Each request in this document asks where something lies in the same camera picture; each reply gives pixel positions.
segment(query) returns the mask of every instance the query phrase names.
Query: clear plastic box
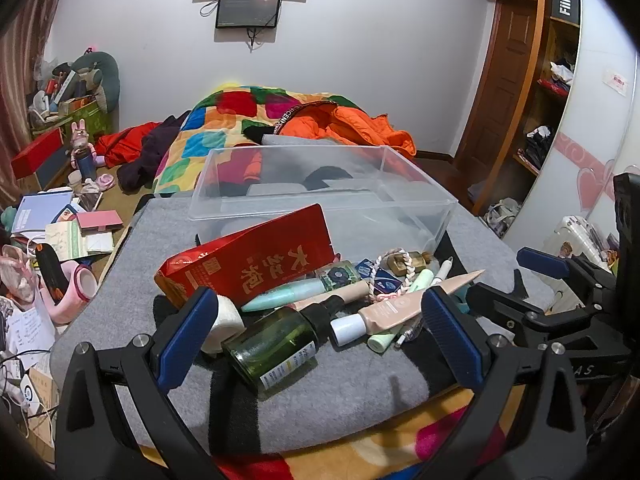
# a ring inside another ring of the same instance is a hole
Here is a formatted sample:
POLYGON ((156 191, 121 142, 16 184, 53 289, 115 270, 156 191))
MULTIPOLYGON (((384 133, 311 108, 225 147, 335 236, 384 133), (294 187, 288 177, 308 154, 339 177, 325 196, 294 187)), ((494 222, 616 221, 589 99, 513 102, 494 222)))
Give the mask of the clear plastic box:
POLYGON ((201 243, 320 204, 334 251, 352 262, 430 251, 456 199, 388 146, 211 150, 191 199, 201 243))

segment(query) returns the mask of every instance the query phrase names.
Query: tan floor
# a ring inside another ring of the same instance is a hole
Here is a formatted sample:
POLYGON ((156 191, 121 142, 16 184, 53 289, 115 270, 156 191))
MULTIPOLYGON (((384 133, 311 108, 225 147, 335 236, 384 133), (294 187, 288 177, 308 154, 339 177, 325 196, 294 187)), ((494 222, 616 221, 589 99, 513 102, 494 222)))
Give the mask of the tan floor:
MULTIPOLYGON (((137 193, 133 193, 133 194, 123 193, 122 190, 118 187, 118 181, 116 177, 117 169, 118 169, 118 166, 116 168, 111 168, 110 170, 108 170, 107 168, 98 169, 98 175, 109 173, 109 174, 112 174, 114 178, 116 178, 116 185, 104 192, 104 195, 102 196, 102 200, 98 204, 98 210, 100 211, 108 211, 111 209, 116 210, 118 212, 118 215, 122 219, 122 223, 124 227, 126 227, 129 224, 129 221, 131 220, 131 217, 133 216, 134 211, 136 210, 136 206, 138 205, 140 198, 146 194, 151 193, 151 190, 143 186, 140 188, 140 190, 138 190, 137 193)), ((120 239, 120 236, 123 230, 124 229, 119 229, 113 232, 114 244, 118 243, 118 240, 120 239)), ((108 259, 109 259, 109 255, 105 254, 103 257, 101 257, 99 260, 96 260, 93 263, 92 271, 96 278, 98 279, 100 278, 102 274, 102 270, 104 269, 104 266, 107 264, 108 259)))

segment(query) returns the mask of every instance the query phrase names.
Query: beige cosmetic tube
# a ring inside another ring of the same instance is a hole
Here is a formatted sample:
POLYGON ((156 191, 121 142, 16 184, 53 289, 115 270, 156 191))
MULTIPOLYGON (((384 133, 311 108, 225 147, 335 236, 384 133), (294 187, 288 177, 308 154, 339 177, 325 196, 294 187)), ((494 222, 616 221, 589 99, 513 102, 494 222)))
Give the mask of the beige cosmetic tube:
MULTIPOLYGON (((454 276, 440 282, 438 286, 447 294, 452 294, 461 286, 472 282, 483 272, 484 269, 454 276)), ((410 292, 398 298, 379 301, 361 308, 357 314, 334 319, 331 322, 331 329, 334 332, 336 344, 338 346, 346 345, 365 334, 374 335, 383 330, 389 330, 417 316, 420 314, 423 294, 424 290, 410 292)))
POLYGON ((320 303, 321 301, 327 300, 331 296, 340 296, 344 300, 344 304, 348 304, 351 303, 351 301, 356 301, 360 298, 364 298, 368 293, 369 282, 366 282, 366 280, 360 280, 359 282, 351 283, 351 285, 342 286, 340 288, 336 288, 335 290, 318 294, 317 296, 308 298, 307 300, 296 301, 295 303, 291 303, 289 307, 293 310, 300 311, 310 304, 320 303))

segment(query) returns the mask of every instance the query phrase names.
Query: green glass bottle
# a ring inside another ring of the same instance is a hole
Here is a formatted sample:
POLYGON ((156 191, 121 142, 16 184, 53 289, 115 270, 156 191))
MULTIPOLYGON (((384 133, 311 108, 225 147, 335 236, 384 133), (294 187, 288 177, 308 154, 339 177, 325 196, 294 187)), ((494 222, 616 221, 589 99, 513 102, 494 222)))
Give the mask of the green glass bottle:
POLYGON ((284 306, 222 343, 222 350, 244 381, 263 392, 316 355, 328 338, 333 314, 343 306, 339 296, 300 312, 284 306))

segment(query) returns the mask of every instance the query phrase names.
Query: red packet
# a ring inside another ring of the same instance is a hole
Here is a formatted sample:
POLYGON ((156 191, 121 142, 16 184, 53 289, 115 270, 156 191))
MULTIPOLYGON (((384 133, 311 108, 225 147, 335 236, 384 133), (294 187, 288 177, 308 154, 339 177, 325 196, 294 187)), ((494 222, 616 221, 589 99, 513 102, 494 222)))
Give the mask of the red packet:
POLYGON ((178 308, 209 286, 238 307, 334 260, 319 204, 172 256, 154 280, 178 308))

